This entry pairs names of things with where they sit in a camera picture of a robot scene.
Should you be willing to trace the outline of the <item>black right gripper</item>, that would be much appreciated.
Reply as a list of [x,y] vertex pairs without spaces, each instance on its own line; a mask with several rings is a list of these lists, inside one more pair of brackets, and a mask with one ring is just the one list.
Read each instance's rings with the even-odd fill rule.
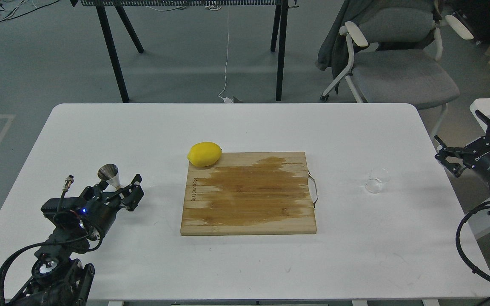
[[465,147],[448,147],[438,135],[435,135],[434,139],[439,146],[434,158],[457,178],[465,169],[472,169],[490,189],[490,118],[479,110],[475,110],[475,114],[487,126],[485,136]]

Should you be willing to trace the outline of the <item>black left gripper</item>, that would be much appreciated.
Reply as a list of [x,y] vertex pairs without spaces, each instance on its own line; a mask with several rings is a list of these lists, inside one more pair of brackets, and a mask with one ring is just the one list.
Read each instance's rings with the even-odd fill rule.
[[[77,238],[90,232],[90,240],[104,238],[116,219],[119,209],[134,211],[144,192],[140,183],[142,177],[138,173],[131,183],[120,185],[118,175],[107,182],[98,182],[93,186],[86,186],[79,196],[47,200],[41,211],[45,218],[54,226]],[[111,185],[117,190],[106,192]]]

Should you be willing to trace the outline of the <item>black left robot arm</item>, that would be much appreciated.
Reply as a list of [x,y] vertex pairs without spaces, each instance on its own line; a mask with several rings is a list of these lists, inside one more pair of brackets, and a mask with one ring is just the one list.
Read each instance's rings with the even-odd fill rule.
[[[66,178],[60,197],[47,200],[41,211],[54,230],[45,242],[23,247],[0,268],[0,306],[85,306],[93,284],[93,264],[72,259],[74,253],[97,250],[103,243],[119,210],[134,211],[144,196],[142,177],[136,174],[125,186],[117,177],[99,174],[100,182],[67,197],[73,176]],[[25,251],[36,248],[31,277],[10,300],[4,282],[11,264]]]

